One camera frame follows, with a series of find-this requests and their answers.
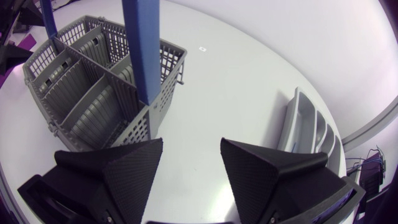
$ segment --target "white surface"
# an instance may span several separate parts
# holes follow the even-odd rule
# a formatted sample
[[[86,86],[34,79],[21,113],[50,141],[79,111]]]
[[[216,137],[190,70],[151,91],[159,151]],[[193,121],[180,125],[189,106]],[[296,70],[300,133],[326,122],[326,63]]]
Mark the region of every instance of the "white surface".
[[[379,1],[171,1],[231,24],[298,68],[342,138],[398,95],[398,45]]]
[[[105,0],[78,1],[59,9],[55,22],[62,28],[84,14],[123,23],[121,2]],[[33,28],[32,35],[38,43],[46,39],[40,27]],[[159,128],[164,152],[142,221],[238,221],[220,155],[221,138],[276,148],[286,105],[297,86],[308,94],[325,119],[333,118],[314,87],[291,64],[221,21],[162,1],[160,35],[187,49],[188,56],[185,85],[177,85]],[[53,152],[65,146],[47,129],[24,85],[21,67],[0,89],[0,108],[4,173],[22,211],[31,223],[36,223],[17,188],[32,175],[44,174],[53,167]],[[338,135],[334,122],[331,127]]]

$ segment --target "black object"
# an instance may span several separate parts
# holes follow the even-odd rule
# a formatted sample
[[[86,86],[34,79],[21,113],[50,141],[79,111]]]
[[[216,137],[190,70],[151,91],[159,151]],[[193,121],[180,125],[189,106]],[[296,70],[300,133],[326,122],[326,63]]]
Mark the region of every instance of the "black object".
[[[140,223],[163,141],[57,151],[57,166],[18,192],[44,223]]]
[[[376,153],[368,160],[380,159],[380,153]],[[363,213],[366,210],[366,201],[379,193],[380,185],[383,183],[382,165],[379,162],[364,163],[361,168],[361,177],[359,178],[359,185],[365,189],[365,197],[362,198],[358,213]]]
[[[242,224],[338,223],[364,190],[325,167],[325,153],[296,154],[227,139],[221,155]]]
[[[0,75],[4,75],[9,68],[24,63],[32,55],[28,50],[8,44],[15,24],[44,26],[44,22],[32,0],[1,0],[0,21]]]
[[[396,168],[396,172],[394,177],[392,178],[391,184],[382,200],[380,206],[378,206],[377,211],[375,212],[372,220],[369,222],[373,223],[398,223],[398,206],[397,206],[397,198],[398,198],[398,166]]]
[[[15,45],[0,46],[0,75],[4,75],[9,68],[26,62],[32,54],[30,50]]]

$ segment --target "mesh grid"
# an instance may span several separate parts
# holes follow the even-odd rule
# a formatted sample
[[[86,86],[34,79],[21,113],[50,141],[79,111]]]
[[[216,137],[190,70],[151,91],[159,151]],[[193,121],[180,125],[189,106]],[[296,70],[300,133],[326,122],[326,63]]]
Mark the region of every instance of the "mesh grid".
[[[80,19],[74,24],[71,24],[67,28],[59,31],[58,38],[62,40],[62,42],[71,45],[74,43],[74,41],[78,40],[80,37],[83,37],[85,34],[85,20]]]
[[[124,138],[123,142],[120,146],[132,144],[135,142],[141,142],[149,140],[149,130],[148,130],[148,117],[145,115],[142,117],[138,123],[133,127],[133,129],[129,132],[128,136]]]
[[[35,56],[28,62],[28,66],[33,75],[37,77],[55,58],[55,49],[49,40],[36,51]]]
[[[114,65],[124,56],[129,54],[129,45],[127,43],[126,31],[124,28],[113,26],[109,23],[103,24],[103,32],[106,34],[109,50],[109,59]]]

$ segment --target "black cable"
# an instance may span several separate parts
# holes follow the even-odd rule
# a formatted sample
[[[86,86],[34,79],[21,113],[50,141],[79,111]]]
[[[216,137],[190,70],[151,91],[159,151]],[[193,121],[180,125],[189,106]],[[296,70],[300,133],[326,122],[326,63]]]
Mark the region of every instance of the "black cable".
[[[369,153],[371,153],[371,151],[377,151],[377,152],[379,152],[379,154],[381,156],[380,150],[378,150],[378,149],[370,149],[369,152],[368,152],[368,155],[366,156],[366,159],[368,159]]]

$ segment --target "gray plastic basket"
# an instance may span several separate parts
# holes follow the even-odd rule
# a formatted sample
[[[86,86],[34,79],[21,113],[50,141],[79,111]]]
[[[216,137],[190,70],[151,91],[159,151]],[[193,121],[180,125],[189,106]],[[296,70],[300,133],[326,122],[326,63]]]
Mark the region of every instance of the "gray plastic basket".
[[[103,18],[74,21],[23,68],[51,132],[71,151],[90,151],[155,137],[186,54],[160,40],[162,85],[151,105],[138,100],[124,26]]]

